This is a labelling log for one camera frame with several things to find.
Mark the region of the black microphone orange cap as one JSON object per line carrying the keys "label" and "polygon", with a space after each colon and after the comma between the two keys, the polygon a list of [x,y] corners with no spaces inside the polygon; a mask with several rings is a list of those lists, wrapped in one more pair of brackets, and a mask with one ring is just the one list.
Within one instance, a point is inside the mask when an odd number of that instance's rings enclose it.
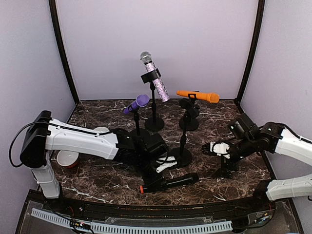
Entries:
{"label": "black microphone orange cap", "polygon": [[140,186],[140,192],[142,194],[152,193],[152,192],[161,192],[169,188],[174,188],[183,185],[195,184],[199,181],[199,176],[197,173],[189,173],[177,178],[172,178],[169,180],[164,179],[163,177],[149,183]]}

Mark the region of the small black stand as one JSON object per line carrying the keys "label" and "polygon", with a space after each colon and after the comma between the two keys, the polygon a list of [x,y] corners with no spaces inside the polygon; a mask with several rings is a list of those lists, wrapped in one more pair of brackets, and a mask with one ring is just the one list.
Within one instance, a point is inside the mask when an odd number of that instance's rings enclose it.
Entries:
{"label": "small black stand", "polygon": [[186,131],[197,130],[199,122],[196,118],[199,116],[200,107],[196,104],[196,91],[179,90],[177,94],[183,97],[183,99],[179,101],[179,105],[185,110],[183,117],[179,121],[180,128]]}
{"label": "small black stand", "polygon": [[192,119],[195,119],[199,116],[199,107],[195,105],[195,98],[183,98],[179,101],[179,105],[182,109],[185,109],[182,121],[184,123],[183,125],[183,133],[180,138],[180,147],[174,148],[170,151],[170,155],[174,156],[176,160],[176,165],[173,168],[184,168],[188,166],[192,162],[192,153],[185,149],[186,145],[186,132],[187,127],[190,125]]}

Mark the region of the tall stand large clip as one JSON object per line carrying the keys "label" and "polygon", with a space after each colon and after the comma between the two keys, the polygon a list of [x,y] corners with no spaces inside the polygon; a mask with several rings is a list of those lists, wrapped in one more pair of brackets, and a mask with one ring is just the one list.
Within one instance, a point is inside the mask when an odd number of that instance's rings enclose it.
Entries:
{"label": "tall stand large clip", "polygon": [[159,78],[158,69],[154,71],[147,72],[141,76],[143,83],[150,83],[150,89],[152,91],[152,115],[148,117],[145,121],[144,126],[148,131],[158,132],[164,128],[164,121],[161,117],[158,117],[156,114],[156,100],[155,100],[155,85],[153,83],[154,80]]}

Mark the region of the black stand ring clip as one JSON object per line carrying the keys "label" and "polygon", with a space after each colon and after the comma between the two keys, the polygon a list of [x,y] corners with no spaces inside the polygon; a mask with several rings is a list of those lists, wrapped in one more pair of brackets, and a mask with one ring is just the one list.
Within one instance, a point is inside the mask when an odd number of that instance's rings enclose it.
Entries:
{"label": "black stand ring clip", "polygon": [[141,136],[143,138],[147,138],[150,134],[146,129],[140,128],[139,125],[139,113],[138,113],[138,109],[134,109],[134,107],[131,105],[130,107],[128,107],[128,110],[133,113],[134,116],[134,121],[135,121],[135,125],[136,128],[133,129],[130,134],[134,135],[134,136]]}

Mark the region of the orange toy microphone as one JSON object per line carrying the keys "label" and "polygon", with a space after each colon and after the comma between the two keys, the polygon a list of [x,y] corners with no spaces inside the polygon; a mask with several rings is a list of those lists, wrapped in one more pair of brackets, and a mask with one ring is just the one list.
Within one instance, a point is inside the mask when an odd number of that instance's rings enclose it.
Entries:
{"label": "orange toy microphone", "polygon": [[197,91],[178,90],[176,94],[181,97],[195,98],[195,99],[207,101],[209,103],[219,103],[219,100],[220,100],[219,95],[216,93],[203,93],[203,92],[197,92]]}

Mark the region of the purple toy microphone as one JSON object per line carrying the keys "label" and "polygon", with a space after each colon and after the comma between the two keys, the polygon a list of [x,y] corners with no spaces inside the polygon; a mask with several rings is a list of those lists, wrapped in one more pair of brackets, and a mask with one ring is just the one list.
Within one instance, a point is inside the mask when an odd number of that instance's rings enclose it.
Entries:
{"label": "purple toy microphone", "polygon": [[126,109],[124,109],[123,113],[127,115],[134,110],[145,107],[146,105],[148,105],[149,101],[150,98],[147,94],[138,95],[136,99],[130,105],[128,105]]}

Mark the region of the glitter microphone silver head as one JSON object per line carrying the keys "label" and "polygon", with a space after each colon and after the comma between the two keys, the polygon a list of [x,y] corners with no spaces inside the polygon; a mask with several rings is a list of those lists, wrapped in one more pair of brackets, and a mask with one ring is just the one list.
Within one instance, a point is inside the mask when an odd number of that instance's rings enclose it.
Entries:
{"label": "glitter microphone silver head", "polygon": [[141,76],[144,83],[152,82],[162,102],[169,101],[170,97],[161,79],[161,74],[152,61],[152,56],[149,52],[142,52],[140,60],[143,62],[147,73]]}

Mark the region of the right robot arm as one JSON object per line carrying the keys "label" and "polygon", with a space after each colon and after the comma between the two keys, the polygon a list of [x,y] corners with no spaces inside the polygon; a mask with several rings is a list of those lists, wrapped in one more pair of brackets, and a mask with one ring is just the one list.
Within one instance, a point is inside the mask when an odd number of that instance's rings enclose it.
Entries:
{"label": "right robot arm", "polygon": [[[312,163],[312,142],[283,123],[267,122],[257,126],[246,113],[239,115],[228,125],[235,139],[230,141],[212,141],[208,144],[209,153],[219,156],[220,168],[214,177],[230,178],[237,170],[237,163],[253,153],[270,152],[292,157],[308,165]],[[306,175],[284,180],[268,179],[259,182],[253,192],[258,203],[268,203],[284,198],[312,198],[312,176]]]}

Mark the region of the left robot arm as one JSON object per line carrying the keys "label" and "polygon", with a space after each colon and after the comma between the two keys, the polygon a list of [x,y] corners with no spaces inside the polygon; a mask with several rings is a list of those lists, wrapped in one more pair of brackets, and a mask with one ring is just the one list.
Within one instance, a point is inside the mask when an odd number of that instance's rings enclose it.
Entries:
{"label": "left robot arm", "polygon": [[136,136],[124,129],[107,131],[86,129],[69,125],[51,117],[50,111],[42,111],[34,122],[22,127],[26,131],[20,164],[31,169],[40,185],[46,202],[57,210],[66,208],[61,184],[51,166],[49,151],[69,151],[98,156],[121,162],[136,168],[142,176],[142,193],[164,191],[167,182],[156,171],[153,160],[167,152],[166,144],[159,134]]}

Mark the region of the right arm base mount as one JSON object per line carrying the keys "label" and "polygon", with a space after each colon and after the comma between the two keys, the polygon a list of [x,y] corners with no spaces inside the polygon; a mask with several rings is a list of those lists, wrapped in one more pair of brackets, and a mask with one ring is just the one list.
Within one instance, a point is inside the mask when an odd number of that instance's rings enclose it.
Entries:
{"label": "right arm base mount", "polygon": [[260,181],[256,189],[253,192],[251,208],[254,211],[260,211],[261,209],[268,208],[270,210],[271,201],[268,199],[266,192],[271,180]]}

